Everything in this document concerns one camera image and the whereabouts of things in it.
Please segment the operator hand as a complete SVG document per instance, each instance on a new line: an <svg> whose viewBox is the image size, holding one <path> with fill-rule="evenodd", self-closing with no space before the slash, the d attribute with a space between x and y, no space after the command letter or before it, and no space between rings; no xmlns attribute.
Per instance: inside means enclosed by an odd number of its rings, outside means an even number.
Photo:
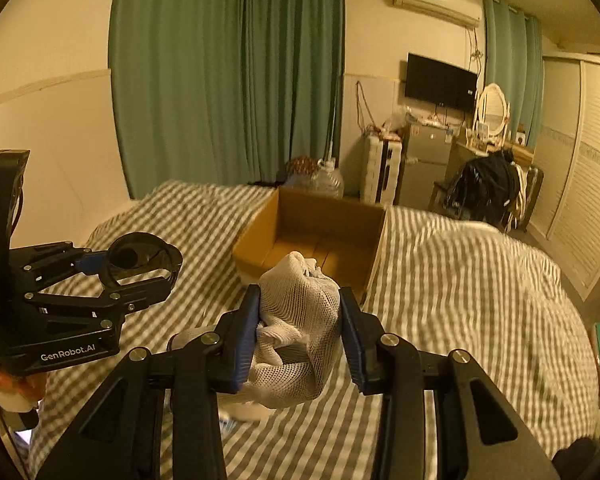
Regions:
<svg viewBox="0 0 600 480"><path fill-rule="evenodd" d="M45 396L46 379L46 373L14 376L0 365L0 407L13 413L35 410Z"/></svg>

